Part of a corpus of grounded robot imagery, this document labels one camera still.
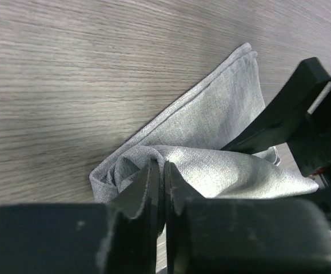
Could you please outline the grey cloth napkin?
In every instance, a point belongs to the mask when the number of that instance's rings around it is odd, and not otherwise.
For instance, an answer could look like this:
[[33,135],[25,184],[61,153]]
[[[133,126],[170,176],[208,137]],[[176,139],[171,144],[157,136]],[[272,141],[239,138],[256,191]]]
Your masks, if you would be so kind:
[[174,163],[206,198],[315,192],[313,180],[279,167],[275,147],[254,155],[224,151],[264,108],[257,53],[244,43],[90,173],[95,201],[113,200],[151,160],[160,170],[166,162]]

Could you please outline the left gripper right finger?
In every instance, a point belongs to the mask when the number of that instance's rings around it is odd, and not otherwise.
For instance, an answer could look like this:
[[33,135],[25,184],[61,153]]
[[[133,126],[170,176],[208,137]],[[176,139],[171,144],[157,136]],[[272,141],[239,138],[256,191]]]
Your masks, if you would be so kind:
[[331,212],[320,193],[207,199],[164,168],[169,273],[331,273]]

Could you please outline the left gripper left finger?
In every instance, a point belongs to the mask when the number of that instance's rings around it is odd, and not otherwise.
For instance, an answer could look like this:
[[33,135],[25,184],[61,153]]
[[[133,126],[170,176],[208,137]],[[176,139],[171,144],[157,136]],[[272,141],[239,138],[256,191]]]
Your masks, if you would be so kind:
[[0,273],[154,273],[159,167],[107,204],[0,206]]

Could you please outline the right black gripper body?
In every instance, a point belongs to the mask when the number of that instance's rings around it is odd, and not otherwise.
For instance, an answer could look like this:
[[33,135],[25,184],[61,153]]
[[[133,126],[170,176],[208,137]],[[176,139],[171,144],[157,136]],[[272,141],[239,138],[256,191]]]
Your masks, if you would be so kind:
[[313,202],[331,221],[331,90],[288,141],[304,177],[318,177],[322,186],[300,198]]

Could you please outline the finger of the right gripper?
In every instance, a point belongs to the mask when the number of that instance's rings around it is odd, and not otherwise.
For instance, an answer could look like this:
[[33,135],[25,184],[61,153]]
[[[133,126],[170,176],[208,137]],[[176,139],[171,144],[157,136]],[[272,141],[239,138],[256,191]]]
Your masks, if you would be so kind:
[[304,59],[262,113],[221,150],[256,154],[287,142],[330,80],[318,58]]

